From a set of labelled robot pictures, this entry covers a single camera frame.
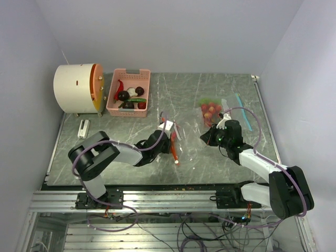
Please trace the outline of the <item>pink perforated plastic basket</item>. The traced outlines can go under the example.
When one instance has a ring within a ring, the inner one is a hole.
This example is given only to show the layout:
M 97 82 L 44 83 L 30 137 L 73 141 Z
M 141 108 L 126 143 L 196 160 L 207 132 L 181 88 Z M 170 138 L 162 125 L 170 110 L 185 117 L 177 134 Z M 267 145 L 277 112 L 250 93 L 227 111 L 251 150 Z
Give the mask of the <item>pink perforated plastic basket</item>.
M 151 72 L 147 69 L 113 72 L 106 109 L 115 117 L 140 117 L 147 115 Z

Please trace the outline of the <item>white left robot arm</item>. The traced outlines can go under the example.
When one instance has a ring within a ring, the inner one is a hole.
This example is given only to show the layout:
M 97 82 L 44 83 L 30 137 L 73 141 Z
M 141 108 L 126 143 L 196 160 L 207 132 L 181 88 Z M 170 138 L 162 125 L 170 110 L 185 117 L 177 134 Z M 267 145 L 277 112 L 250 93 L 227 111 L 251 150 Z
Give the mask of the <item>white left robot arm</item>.
M 101 177 L 110 163 L 141 167 L 152 163 L 159 154 L 170 153 L 170 148 L 171 135 L 161 130 L 155 130 L 148 139 L 135 145 L 111 140 L 104 131 L 99 131 L 70 149 L 68 158 L 74 176 L 87 191 L 88 202 L 94 208 L 102 208 L 111 202 Z

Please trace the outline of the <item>white fake mushroom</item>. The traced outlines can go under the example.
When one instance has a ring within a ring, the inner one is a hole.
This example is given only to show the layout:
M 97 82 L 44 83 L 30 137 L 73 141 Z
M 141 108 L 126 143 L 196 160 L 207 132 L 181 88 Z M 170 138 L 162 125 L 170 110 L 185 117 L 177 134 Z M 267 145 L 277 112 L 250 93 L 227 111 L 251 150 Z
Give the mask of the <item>white fake mushroom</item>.
M 137 94 L 135 93 L 135 88 L 134 87 L 128 88 L 127 92 L 128 92 L 130 97 L 136 97 L 137 96 Z

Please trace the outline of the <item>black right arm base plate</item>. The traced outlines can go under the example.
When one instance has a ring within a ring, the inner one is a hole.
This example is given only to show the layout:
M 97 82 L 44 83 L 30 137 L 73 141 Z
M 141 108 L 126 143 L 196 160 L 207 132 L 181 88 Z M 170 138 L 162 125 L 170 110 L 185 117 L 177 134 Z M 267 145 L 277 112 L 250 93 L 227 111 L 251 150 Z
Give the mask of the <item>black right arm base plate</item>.
M 216 191 L 215 195 L 209 197 L 209 200 L 216 203 L 217 209 L 243 209 L 248 206 L 252 209 L 261 208 L 261 204 L 244 200 L 236 191 Z

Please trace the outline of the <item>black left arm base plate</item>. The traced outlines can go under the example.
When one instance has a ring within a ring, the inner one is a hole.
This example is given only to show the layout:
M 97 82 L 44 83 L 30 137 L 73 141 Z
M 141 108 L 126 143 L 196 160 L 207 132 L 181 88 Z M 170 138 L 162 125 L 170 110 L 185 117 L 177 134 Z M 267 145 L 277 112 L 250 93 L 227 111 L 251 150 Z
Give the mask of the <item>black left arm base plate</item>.
M 75 209 L 122 209 L 123 193 L 120 191 L 106 191 L 98 201 L 94 200 L 87 193 L 79 193 L 75 202 Z

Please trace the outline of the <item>dark red fake fruit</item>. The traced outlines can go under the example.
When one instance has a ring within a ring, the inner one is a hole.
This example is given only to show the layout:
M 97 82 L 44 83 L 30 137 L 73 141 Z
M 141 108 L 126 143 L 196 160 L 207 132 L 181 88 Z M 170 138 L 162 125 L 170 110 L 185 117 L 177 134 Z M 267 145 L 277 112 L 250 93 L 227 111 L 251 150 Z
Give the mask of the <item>dark red fake fruit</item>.
M 142 96 L 145 93 L 145 91 L 142 87 L 136 87 L 135 93 L 137 94 L 137 96 Z

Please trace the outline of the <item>blue zip bag with strawberries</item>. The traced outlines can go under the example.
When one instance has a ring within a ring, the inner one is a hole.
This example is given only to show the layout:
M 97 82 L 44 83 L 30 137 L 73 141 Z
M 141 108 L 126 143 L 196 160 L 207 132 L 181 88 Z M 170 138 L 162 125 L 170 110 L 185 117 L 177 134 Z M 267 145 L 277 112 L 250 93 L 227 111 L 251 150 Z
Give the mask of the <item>blue zip bag with strawberries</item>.
M 203 115 L 204 127 L 211 127 L 218 124 L 220 120 L 237 120 L 245 130 L 252 131 L 252 127 L 244 109 L 227 110 L 235 107 L 243 107 L 243 102 L 238 93 L 226 97 L 201 97 L 197 102 Z

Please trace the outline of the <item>green fake chili pepper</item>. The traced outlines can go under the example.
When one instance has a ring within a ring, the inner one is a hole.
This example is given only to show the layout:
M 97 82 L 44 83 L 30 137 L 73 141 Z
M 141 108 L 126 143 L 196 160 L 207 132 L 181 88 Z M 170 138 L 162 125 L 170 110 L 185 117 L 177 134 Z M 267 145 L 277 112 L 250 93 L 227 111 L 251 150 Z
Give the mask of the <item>green fake chili pepper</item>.
M 123 104 L 124 104 L 125 102 L 127 102 L 127 101 L 129 101 L 129 102 L 135 102 L 135 103 L 139 103 L 139 102 L 147 102 L 147 100 L 144 99 L 144 98 L 130 98 L 130 99 L 126 100 L 126 101 L 123 101 L 123 102 L 118 106 L 118 108 L 121 108 L 121 107 L 123 106 Z

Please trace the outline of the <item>dark fake eggplant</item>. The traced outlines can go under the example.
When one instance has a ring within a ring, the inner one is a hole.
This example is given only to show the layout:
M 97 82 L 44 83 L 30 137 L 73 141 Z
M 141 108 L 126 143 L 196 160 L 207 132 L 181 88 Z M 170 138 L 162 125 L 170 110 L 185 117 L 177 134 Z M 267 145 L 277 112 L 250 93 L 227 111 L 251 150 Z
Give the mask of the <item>dark fake eggplant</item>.
M 130 95 L 127 91 L 122 90 L 118 92 L 117 98 L 119 101 L 126 101 L 130 98 Z

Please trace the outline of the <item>orange zip bag with vegetables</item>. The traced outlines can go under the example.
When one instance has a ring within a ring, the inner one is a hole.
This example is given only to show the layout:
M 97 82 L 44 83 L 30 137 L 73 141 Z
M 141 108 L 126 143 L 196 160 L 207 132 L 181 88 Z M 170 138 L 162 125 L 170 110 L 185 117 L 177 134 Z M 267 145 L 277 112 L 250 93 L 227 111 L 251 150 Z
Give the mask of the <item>orange zip bag with vegetables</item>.
M 167 120 L 168 119 L 161 116 L 159 125 Z M 195 162 L 198 158 L 200 150 L 200 131 L 198 124 L 192 124 L 190 122 L 178 124 L 175 120 L 172 122 L 174 122 L 174 131 L 167 136 L 170 137 L 171 140 L 170 153 L 173 156 L 173 164 L 175 166 L 187 166 L 187 164 Z

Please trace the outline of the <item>dark purple fake plum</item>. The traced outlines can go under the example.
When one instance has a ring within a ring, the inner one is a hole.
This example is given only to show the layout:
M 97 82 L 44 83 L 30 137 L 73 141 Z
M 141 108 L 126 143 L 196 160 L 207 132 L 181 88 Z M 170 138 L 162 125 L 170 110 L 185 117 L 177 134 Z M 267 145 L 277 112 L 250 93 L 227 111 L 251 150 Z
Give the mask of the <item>dark purple fake plum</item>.
M 123 109 L 134 109 L 134 103 L 132 101 L 125 101 L 122 104 Z

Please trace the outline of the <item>red fake chili pepper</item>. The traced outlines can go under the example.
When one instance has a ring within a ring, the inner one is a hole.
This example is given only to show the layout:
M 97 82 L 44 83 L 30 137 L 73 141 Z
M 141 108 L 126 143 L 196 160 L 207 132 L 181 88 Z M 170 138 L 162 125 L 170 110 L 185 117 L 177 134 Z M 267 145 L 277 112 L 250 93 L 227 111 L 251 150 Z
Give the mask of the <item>red fake chili pepper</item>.
M 116 103 L 119 100 L 119 98 L 118 98 L 119 92 L 124 90 L 123 82 L 120 79 L 118 79 L 118 82 L 119 82 L 119 86 L 118 86 L 118 88 L 117 88 L 117 90 L 114 94 L 114 97 L 113 97 L 113 102 L 114 103 Z

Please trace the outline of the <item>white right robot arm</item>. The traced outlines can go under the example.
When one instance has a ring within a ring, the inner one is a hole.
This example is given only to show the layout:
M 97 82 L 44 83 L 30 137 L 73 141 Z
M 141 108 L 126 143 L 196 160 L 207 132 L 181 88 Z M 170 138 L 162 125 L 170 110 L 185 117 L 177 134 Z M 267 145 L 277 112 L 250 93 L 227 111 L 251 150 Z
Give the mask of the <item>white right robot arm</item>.
M 276 163 L 244 142 L 242 128 L 237 120 L 227 120 L 222 125 L 213 125 L 200 136 L 208 146 L 225 149 L 227 157 L 263 178 L 267 185 L 245 182 L 231 195 L 236 207 L 249 202 L 269 206 L 280 219 L 304 215 L 314 208 L 303 170 L 298 166 Z

